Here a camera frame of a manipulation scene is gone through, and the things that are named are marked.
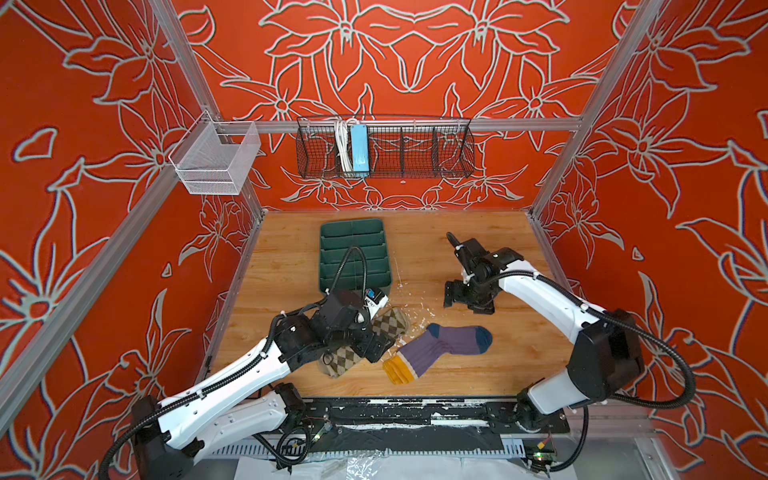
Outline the olive argyle patterned sock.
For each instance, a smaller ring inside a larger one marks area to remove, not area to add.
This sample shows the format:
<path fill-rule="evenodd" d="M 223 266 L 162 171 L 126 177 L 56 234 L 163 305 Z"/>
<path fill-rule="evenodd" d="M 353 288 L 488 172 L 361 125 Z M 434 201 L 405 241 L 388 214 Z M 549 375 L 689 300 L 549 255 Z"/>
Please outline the olive argyle patterned sock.
<path fill-rule="evenodd" d="M 372 319 L 372 332 L 383 335 L 397 343 L 410 329 L 410 322 L 398 307 L 388 307 Z M 332 353 L 325 353 L 317 361 L 319 371 L 336 379 L 364 360 L 351 347 L 341 347 Z"/>

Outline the green divided organizer tray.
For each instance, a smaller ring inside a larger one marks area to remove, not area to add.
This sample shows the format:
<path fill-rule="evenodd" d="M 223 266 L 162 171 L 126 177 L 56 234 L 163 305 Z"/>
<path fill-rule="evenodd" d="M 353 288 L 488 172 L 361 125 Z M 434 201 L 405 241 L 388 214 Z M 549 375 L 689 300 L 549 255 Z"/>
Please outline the green divided organizer tray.
<path fill-rule="evenodd" d="M 326 222 L 320 227 L 318 287 L 377 288 L 388 295 L 392 270 L 383 220 L 361 218 Z"/>

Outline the purple teal yellow sock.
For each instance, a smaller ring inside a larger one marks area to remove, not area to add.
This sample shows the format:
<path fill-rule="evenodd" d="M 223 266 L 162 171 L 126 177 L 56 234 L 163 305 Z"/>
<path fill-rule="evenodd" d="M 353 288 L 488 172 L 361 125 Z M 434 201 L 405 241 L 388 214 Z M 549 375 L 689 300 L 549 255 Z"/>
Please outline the purple teal yellow sock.
<path fill-rule="evenodd" d="M 383 364 L 391 383 L 404 385 L 421 378 L 442 356 L 484 354 L 493 336 L 482 326 L 444 327 L 431 323 Z"/>

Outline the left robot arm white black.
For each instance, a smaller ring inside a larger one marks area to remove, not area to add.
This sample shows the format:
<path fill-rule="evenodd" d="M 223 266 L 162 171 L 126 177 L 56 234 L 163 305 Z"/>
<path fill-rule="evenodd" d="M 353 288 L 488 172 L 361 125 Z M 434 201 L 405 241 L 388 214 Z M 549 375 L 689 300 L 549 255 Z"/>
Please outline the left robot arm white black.
<path fill-rule="evenodd" d="M 342 347 L 377 362 L 393 344 L 372 327 L 388 301 L 380 288 L 363 282 L 357 290 L 330 287 L 322 299 L 277 314 L 267 336 L 230 366 L 161 401 L 148 396 L 137 402 L 127 432 L 104 453 L 99 478 L 109 478 L 125 445 L 140 478 L 181 479 L 237 434 L 279 428 L 299 407 L 295 389 L 280 385 L 258 400 L 251 394 Z"/>

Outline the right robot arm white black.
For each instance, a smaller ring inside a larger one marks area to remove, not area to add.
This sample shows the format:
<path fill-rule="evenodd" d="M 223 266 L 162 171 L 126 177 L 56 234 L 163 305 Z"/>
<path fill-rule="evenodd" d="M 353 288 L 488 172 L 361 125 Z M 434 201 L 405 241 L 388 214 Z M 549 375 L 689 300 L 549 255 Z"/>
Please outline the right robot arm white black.
<path fill-rule="evenodd" d="M 696 395 L 693 370 L 669 344 L 639 328 L 626 311 L 608 311 L 541 274 L 521 254 L 501 248 L 491 252 L 477 239 L 461 241 L 447 233 L 462 277 L 445 285 L 444 304 L 464 304 L 475 314 L 492 315 L 500 293 L 526 303 L 572 344 L 567 365 L 535 382 L 516 397 L 514 418 L 527 432 L 540 430 L 564 408 L 585 409 L 608 399 L 655 410 L 681 408 Z M 646 400 L 622 390 L 645 372 L 642 344 L 667 355 L 680 370 L 683 390 L 671 400 Z"/>

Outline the light blue box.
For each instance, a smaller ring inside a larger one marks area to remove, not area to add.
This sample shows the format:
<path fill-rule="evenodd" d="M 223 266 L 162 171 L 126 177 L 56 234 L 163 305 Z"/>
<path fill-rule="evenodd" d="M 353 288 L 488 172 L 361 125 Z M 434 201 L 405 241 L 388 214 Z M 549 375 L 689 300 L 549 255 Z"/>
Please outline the light blue box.
<path fill-rule="evenodd" d="M 352 151 L 352 171 L 359 177 L 369 175 L 368 128 L 364 124 L 353 124 L 350 127 Z"/>

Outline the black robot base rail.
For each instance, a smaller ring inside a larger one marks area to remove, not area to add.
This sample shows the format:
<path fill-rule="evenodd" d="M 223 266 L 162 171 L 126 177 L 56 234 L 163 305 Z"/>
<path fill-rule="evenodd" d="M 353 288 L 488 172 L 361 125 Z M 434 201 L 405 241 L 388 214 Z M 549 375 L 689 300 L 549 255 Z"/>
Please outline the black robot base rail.
<path fill-rule="evenodd" d="M 567 436 L 570 425 L 556 413 L 530 433 L 513 419 L 512 397 L 315 397 L 305 400 L 301 418 L 310 439 L 293 433 L 283 447 L 295 456 L 309 453 L 498 454 L 513 457 L 525 446 Z"/>

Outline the clear plastic wall bin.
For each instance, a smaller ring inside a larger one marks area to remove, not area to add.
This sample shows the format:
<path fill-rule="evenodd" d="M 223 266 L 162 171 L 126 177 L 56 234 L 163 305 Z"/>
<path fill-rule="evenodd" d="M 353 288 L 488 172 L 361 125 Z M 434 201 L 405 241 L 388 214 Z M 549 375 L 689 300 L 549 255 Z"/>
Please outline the clear plastic wall bin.
<path fill-rule="evenodd" d="M 192 195 L 238 195 L 261 150 L 255 122 L 216 121 L 203 111 L 169 154 Z"/>

